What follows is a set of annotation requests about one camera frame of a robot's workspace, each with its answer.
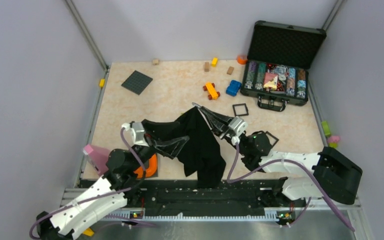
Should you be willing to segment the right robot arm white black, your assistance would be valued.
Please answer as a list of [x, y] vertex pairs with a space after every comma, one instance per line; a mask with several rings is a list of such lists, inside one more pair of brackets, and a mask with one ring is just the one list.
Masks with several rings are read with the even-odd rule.
[[353, 205], [357, 199], [363, 170], [337, 149], [325, 146], [320, 152], [293, 153], [273, 150], [269, 132], [246, 134], [248, 123], [239, 116], [227, 116], [193, 103], [208, 123], [210, 131], [235, 149], [227, 180], [230, 183], [243, 178], [232, 178], [238, 160], [250, 171], [285, 173], [288, 177], [272, 188], [273, 200], [279, 206], [302, 198], [323, 198], [344, 205]]

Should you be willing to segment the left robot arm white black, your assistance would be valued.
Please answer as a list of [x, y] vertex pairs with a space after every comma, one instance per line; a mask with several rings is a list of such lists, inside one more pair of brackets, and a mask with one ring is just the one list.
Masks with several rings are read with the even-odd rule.
[[158, 141], [149, 134], [126, 150], [116, 148], [108, 154], [107, 171], [78, 197], [52, 212], [42, 212], [30, 227], [32, 240], [76, 240], [86, 229], [116, 209], [134, 207], [140, 202], [137, 191], [145, 177], [135, 170], [155, 154], [175, 158], [189, 141], [188, 136]]

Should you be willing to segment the black garment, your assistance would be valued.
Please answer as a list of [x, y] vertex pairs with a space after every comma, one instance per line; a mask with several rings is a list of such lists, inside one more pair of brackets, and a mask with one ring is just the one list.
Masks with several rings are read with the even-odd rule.
[[197, 173], [198, 188], [216, 188], [223, 177], [226, 161], [220, 145], [213, 136], [202, 114], [196, 107], [172, 122], [141, 121], [147, 134], [170, 140], [189, 136], [189, 141], [176, 157], [183, 164], [185, 176]]

